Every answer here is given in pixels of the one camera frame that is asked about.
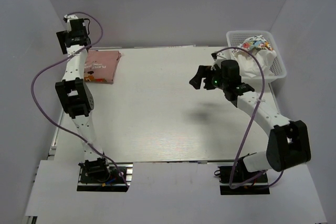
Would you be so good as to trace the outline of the white colourful print t shirt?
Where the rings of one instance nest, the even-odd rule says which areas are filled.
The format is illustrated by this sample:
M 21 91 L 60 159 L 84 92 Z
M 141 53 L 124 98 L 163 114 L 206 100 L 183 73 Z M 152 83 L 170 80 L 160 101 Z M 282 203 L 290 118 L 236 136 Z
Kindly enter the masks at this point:
M 246 54 L 247 52 L 256 55 L 256 53 L 260 51 L 265 52 L 275 52 L 269 41 L 267 41 L 263 35 L 252 36 L 245 39 L 242 43 L 238 44 L 239 48 L 243 48 L 243 50 L 231 49 L 231 53 L 235 54 Z

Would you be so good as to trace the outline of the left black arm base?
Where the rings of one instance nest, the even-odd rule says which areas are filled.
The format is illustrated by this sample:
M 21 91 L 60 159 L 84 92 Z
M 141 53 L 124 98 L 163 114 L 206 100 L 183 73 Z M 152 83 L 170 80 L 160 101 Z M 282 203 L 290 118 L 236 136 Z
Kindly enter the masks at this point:
M 130 187 L 133 173 L 133 164 L 118 165 L 120 172 L 110 164 L 109 172 L 105 177 L 96 179 L 82 168 L 79 172 L 77 191 L 85 192 L 127 192 Z

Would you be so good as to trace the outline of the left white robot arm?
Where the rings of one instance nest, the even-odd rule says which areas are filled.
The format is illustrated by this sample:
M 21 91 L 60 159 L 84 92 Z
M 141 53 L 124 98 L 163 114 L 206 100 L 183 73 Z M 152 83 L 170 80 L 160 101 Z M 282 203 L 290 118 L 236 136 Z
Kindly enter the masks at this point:
M 79 136 L 84 138 L 82 145 L 85 161 L 79 166 L 87 175 L 104 182 L 110 178 L 111 168 L 101 156 L 103 150 L 97 143 L 92 122 L 94 99 L 84 79 L 90 38 L 83 18 L 72 14 L 67 15 L 65 21 L 67 29 L 58 32 L 57 38 L 62 52 L 70 59 L 67 60 L 62 80 L 55 84 L 55 88 L 64 112 L 72 119 Z

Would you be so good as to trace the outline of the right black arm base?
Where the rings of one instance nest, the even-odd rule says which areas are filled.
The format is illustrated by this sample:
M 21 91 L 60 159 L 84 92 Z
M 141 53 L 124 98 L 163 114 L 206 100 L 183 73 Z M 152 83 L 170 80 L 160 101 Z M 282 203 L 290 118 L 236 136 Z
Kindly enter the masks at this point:
M 257 178 L 245 183 L 237 189 L 231 189 L 229 187 L 229 177 L 231 173 L 231 166 L 219 166 L 216 171 L 214 171 L 214 176 L 219 179 L 220 194 L 222 196 L 237 196 L 237 195 L 269 195 L 270 190 L 268 188 L 268 177 L 266 173 L 263 173 Z M 247 171 L 242 171 L 236 168 L 233 175 L 232 185 L 236 186 L 256 175 L 259 172 L 249 173 Z

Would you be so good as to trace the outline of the white t shirt black print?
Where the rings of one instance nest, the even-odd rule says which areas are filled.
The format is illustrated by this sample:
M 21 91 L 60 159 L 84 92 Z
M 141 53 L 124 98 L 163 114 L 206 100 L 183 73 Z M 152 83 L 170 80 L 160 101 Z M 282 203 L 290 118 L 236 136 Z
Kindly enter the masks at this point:
M 261 66 L 265 77 L 274 76 L 274 74 L 270 70 L 270 67 L 272 66 L 277 56 L 274 50 L 271 51 L 268 49 L 260 49 L 260 50 L 253 49 L 250 53 L 259 62 L 259 65 Z M 256 63 L 255 59 L 251 57 L 248 53 L 237 49 L 231 49 L 229 50 L 229 55 L 231 59 L 236 60 L 238 62 L 240 68 L 240 75 L 242 77 L 248 77 L 248 78 L 261 77 L 258 64 Z

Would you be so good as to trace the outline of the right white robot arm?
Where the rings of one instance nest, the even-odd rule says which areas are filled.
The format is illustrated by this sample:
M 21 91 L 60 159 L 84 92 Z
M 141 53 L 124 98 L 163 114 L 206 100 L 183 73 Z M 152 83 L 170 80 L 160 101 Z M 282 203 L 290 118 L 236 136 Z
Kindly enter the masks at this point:
M 311 160 L 308 128 L 301 121 L 292 121 L 281 115 L 255 89 L 242 82 L 239 65 L 224 60 L 220 65 L 200 65 L 189 84 L 196 90 L 220 89 L 224 97 L 256 122 L 268 136 L 266 150 L 238 157 L 233 168 L 238 177 L 247 182 L 257 172 L 273 169 L 282 172 Z

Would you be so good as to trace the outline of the pink t shirt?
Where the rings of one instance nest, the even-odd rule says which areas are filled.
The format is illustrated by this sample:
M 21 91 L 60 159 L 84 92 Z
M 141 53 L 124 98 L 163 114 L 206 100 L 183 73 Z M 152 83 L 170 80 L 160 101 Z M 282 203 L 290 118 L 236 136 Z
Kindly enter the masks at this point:
M 121 53 L 118 50 L 89 50 L 84 69 L 85 82 L 113 84 Z

